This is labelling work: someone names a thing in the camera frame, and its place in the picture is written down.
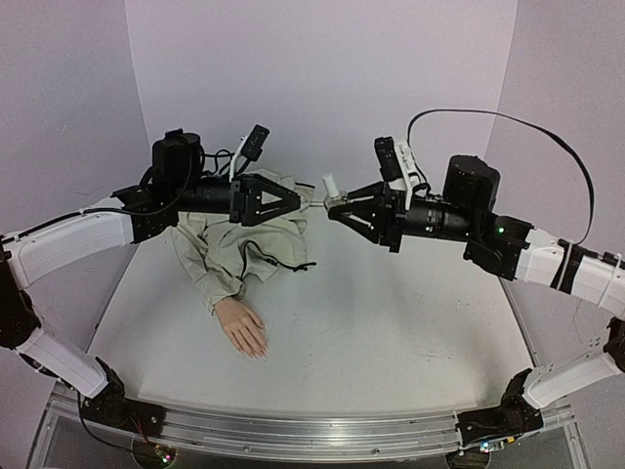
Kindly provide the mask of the clear glass nail polish bottle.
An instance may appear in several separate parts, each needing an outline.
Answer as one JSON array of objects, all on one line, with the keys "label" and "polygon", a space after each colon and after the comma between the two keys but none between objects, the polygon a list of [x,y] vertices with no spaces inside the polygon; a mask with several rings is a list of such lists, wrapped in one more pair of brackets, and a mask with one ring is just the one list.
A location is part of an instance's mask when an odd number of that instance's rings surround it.
[{"label": "clear glass nail polish bottle", "polygon": [[349,196],[346,192],[340,192],[335,196],[327,195],[323,200],[323,205],[327,211],[332,208],[345,205],[349,202]]}]

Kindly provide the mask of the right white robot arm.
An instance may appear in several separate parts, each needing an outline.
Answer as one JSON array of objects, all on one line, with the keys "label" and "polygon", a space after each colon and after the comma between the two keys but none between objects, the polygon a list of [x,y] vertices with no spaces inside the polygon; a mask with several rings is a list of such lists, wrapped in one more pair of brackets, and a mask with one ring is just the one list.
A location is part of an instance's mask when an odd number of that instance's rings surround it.
[{"label": "right white robot arm", "polygon": [[539,430],[542,409],[624,370],[624,261],[553,236],[492,208],[500,175],[476,156],[450,158],[443,192],[417,195],[416,172],[392,163],[383,181],[352,192],[326,175],[331,220],[398,252],[406,236],[462,242],[463,257],[496,277],[547,286],[611,313],[607,342],[561,362],[526,369],[509,382],[499,405],[463,411],[456,428],[469,447]]}]

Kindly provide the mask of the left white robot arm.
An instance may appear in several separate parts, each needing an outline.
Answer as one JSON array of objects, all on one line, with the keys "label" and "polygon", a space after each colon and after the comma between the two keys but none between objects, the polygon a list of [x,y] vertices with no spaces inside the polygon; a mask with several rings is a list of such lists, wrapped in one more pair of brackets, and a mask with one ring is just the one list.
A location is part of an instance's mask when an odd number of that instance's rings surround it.
[{"label": "left white robot arm", "polygon": [[177,225],[182,212],[225,214],[244,227],[298,210],[292,190],[234,163],[260,157],[269,130],[257,125],[231,156],[226,175],[205,170],[198,135],[169,131],[152,146],[141,181],[97,204],[1,239],[1,346],[93,399],[93,409],[113,427],[128,423],[130,402],[118,393],[114,372],[101,360],[64,342],[38,318],[26,290],[37,280],[112,248],[139,244]]}]

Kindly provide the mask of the white nail polish brush cap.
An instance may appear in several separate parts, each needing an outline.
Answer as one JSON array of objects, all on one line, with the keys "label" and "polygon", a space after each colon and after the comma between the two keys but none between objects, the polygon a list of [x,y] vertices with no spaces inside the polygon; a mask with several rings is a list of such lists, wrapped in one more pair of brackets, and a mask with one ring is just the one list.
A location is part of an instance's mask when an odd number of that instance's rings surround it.
[{"label": "white nail polish brush cap", "polygon": [[338,189],[335,178],[332,174],[324,175],[322,177],[322,183],[324,185],[327,198],[335,199],[341,195],[341,192]]}]

